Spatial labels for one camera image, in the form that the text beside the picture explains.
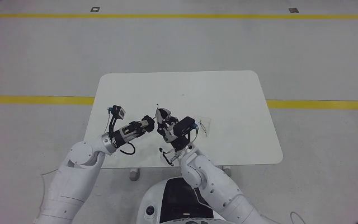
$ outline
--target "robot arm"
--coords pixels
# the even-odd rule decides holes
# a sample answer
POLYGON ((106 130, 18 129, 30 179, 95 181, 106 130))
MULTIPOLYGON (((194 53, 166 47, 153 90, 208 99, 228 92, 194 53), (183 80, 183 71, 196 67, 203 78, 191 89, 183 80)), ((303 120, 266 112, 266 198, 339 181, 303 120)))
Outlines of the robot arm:
POLYGON ((113 106, 109 111, 113 115, 109 133, 72 146, 51 182, 44 207, 35 223, 72 223, 74 216, 90 196, 105 154, 112 155, 120 146, 154 129, 153 119, 145 116, 142 121, 131 122, 114 132, 116 120, 123 119, 125 112, 119 106, 113 106))
POLYGON ((177 118, 171 116, 169 110, 158 109, 157 123, 158 133, 175 150, 175 156, 169 161, 165 156, 166 153, 159 149, 164 158, 169 164, 172 164, 175 159, 181 157, 179 163, 184 180, 192 188, 199 189, 201 196, 214 211, 227 221, 237 224, 267 224, 254 206, 244 197, 237 184, 224 171, 215 167, 193 144, 193 141, 190 142, 190 131, 196 129, 197 134, 199 129, 193 118, 186 117, 178 122, 177 118), (174 122, 163 127, 162 124, 167 120, 174 122))
POLYGON ((191 147, 180 161, 182 175, 192 188, 199 189, 209 206, 230 222, 267 224, 237 184, 223 170, 214 166, 194 144, 191 147), (195 158, 189 161, 194 153, 195 158))

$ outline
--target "yellow floor stripe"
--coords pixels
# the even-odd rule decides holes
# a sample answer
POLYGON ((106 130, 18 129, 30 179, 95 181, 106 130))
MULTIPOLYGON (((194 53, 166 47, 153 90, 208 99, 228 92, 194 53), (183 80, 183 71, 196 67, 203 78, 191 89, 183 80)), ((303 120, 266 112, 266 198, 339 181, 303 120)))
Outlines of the yellow floor stripe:
POLYGON ((0 18, 231 18, 258 20, 358 20, 358 15, 256 14, 0 14, 0 18))
MULTIPOLYGON (((94 97, 81 96, 0 96, 0 104, 93 105, 94 97)), ((271 109, 358 110, 358 101, 267 100, 271 109)))
POLYGON ((340 109, 358 110, 358 101, 333 100, 266 100, 268 108, 275 109, 340 109))
POLYGON ((0 104, 75 104, 93 105, 94 97, 78 96, 0 96, 0 104))

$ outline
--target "table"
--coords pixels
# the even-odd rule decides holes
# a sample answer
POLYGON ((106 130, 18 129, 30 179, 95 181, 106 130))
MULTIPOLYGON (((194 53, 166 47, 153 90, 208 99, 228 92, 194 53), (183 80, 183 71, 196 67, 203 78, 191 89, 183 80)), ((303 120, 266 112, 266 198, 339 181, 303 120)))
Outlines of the table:
MULTIPOLYGON (((118 105, 126 111, 124 120, 116 123, 115 128, 120 128, 145 115, 154 117, 156 104, 179 120, 186 116, 202 120, 208 136, 201 128, 195 144, 215 165, 277 164, 282 160, 271 115, 253 71, 106 74, 100 80, 84 140, 103 134, 108 107, 118 105)), ((107 156, 103 167, 168 166, 159 148, 169 151, 171 145, 156 128, 131 141, 136 154, 117 151, 107 156)), ((127 144, 121 149, 133 150, 127 144)))

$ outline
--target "cable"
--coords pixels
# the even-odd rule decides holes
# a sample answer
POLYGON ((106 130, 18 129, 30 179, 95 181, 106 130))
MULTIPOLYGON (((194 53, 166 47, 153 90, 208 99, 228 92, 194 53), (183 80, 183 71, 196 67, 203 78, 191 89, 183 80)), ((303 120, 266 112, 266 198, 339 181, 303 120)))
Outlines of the cable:
POLYGON ((306 222, 303 220, 303 218, 299 214, 297 214, 296 212, 293 212, 293 211, 290 213, 290 218, 291 218, 292 224, 294 224, 293 220, 292 220, 292 214, 296 214, 296 216, 299 217, 299 219, 303 222, 303 224, 306 224, 306 222))
POLYGON ((134 145, 132 144, 132 143, 130 143, 130 142, 127 142, 127 144, 130 144, 132 147, 133 147, 133 152, 125 152, 125 151, 123 151, 123 150, 119 150, 121 153, 123 153, 123 154, 126 154, 126 155, 133 155, 134 153, 135 153, 135 147, 134 147, 134 145))
POLYGON ((198 134, 198 133, 199 133, 199 130, 196 130, 196 136, 195 136, 194 140, 189 143, 189 145, 192 145, 192 143, 193 143, 193 142, 195 141, 195 139, 197 138, 197 134, 198 134))
MULTIPOLYGON (((303 218, 299 214, 297 214, 296 212, 293 212, 293 211, 290 213, 290 218, 291 218, 291 223, 292 224, 295 224, 295 222, 292 219, 292 214, 296 214, 296 216, 303 222, 303 224, 306 224, 306 222, 303 220, 303 218)), ((281 224, 280 222, 276 222, 275 220, 272 220, 272 219, 268 218, 267 216, 264 216, 263 214, 261 214, 260 216, 262 216, 264 218, 267 218, 268 220, 270 220, 270 221, 272 221, 272 222, 274 222, 276 224, 281 224)))
POLYGON ((106 129, 105 129, 104 133, 106 133, 109 122, 110 122, 110 112, 108 111, 108 121, 107 121, 106 129))
POLYGON ((159 104, 157 104, 156 114, 154 115, 153 120, 157 117, 157 110, 158 110, 158 108, 159 108, 159 104))
POLYGON ((198 124, 200 124, 202 130, 204 131, 204 133, 206 134, 206 136, 208 136, 208 133, 206 132, 206 128, 205 128, 205 126, 202 124, 202 122, 199 121, 198 124))
POLYGON ((36 219, 38 219, 39 217, 40 217, 40 215, 41 215, 41 211, 42 211, 42 206, 43 206, 43 204, 44 204, 44 200, 45 200, 45 179, 44 179, 44 176, 45 175, 47 175, 47 174, 51 174, 52 172, 55 172, 55 171, 57 171, 58 169, 55 169, 55 170, 53 170, 53 171, 50 171, 50 172, 46 172, 46 173, 44 173, 44 174, 41 174, 41 179, 42 179, 42 181, 43 181, 43 197, 42 197, 42 199, 41 199, 41 204, 40 204, 40 206, 39 206, 39 214, 37 214, 37 217, 36 217, 36 219))
POLYGON ((206 204, 204 204, 204 203, 201 203, 201 202, 199 201, 199 198, 197 197, 196 190, 195 190, 195 189, 193 189, 193 190, 194 190, 194 193, 195 193, 197 202, 198 202, 199 204, 201 204, 202 206, 206 206, 206 207, 210 208, 211 210, 213 210, 210 206, 208 206, 208 205, 206 205, 206 204))

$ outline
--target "floor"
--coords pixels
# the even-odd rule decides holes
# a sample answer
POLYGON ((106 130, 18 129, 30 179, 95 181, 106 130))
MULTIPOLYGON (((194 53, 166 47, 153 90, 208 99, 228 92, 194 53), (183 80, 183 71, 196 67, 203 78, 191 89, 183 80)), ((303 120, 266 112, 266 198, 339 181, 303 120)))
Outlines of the floor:
MULTIPOLYGON (((0 13, 355 14, 354 0, 1 0, 0 13)), ((357 100, 357 20, 0 18, 0 95, 94 96, 106 73, 255 71, 267 99, 357 100)), ((83 139, 91 106, 0 104, 0 217, 31 223, 40 174, 83 139)), ((284 159, 233 167, 264 215, 356 223, 358 110, 270 109, 284 159)), ((101 170, 73 223, 135 223, 142 196, 175 168, 101 170)), ((46 186, 52 174, 45 176, 46 186)))

